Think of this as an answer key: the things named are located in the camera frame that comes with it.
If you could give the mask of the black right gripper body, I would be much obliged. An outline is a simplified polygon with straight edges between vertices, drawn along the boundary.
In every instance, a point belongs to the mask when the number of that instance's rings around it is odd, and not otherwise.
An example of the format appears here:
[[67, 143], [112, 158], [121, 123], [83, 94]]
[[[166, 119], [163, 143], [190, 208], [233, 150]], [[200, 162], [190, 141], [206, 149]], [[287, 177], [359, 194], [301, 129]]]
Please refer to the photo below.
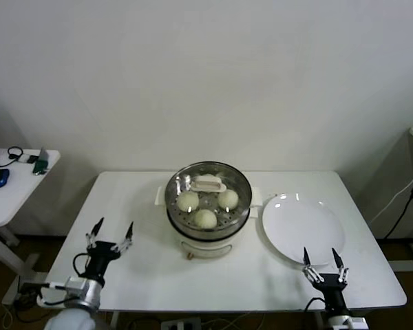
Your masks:
[[347, 311], [346, 302], [342, 291], [347, 286], [343, 281], [339, 281], [338, 274], [321, 274], [323, 281], [315, 281], [313, 287], [324, 296], [326, 311]]

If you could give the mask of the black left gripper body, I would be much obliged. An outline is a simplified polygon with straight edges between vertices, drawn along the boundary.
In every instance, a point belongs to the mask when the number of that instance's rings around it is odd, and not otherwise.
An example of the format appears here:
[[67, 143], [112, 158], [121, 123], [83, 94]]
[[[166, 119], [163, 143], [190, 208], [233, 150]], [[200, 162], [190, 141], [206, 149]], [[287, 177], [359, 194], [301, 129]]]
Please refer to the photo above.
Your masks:
[[85, 267], [86, 278], [104, 278], [110, 262], [120, 258], [115, 243], [97, 241], [95, 247], [87, 249], [89, 263]]

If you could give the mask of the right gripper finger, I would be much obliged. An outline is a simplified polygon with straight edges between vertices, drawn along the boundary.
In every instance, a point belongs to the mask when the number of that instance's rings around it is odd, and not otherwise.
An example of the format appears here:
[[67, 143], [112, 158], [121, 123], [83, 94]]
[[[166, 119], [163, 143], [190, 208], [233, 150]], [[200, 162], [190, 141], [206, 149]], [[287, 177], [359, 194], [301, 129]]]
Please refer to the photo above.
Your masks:
[[337, 269], [338, 269], [338, 281], [340, 283], [346, 283], [347, 282], [347, 276], [348, 276], [348, 268], [345, 267], [342, 258], [340, 255], [337, 253], [337, 251], [332, 248], [332, 255], [334, 257]]
[[304, 273], [305, 277], [308, 279], [309, 282], [321, 282], [322, 277], [320, 274], [312, 267], [310, 263], [310, 258], [307, 252], [307, 249], [304, 247], [304, 268], [302, 272]]

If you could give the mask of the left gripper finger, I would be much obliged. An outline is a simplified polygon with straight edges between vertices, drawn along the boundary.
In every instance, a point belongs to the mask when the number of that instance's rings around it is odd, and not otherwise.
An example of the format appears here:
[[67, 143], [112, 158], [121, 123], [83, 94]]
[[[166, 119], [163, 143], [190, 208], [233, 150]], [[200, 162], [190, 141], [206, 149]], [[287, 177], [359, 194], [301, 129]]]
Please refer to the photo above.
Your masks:
[[103, 224], [104, 217], [102, 217], [92, 228], [89, 233], [85, 234], [85, 238], [87, 241], [87, 248], [94, 248], [96, 247], [96, 236], [99, 233], [99, 230]]
[[114, 251], [116, 253], [125, 253], [130, 248], [130, 246], [132, 245], [133, 225], [134, 225], [134, 222], [131, 222], [128, 229], [127, 229], [124, 240], [121, 243], [118, 243], [118, 244], [115, 245]]

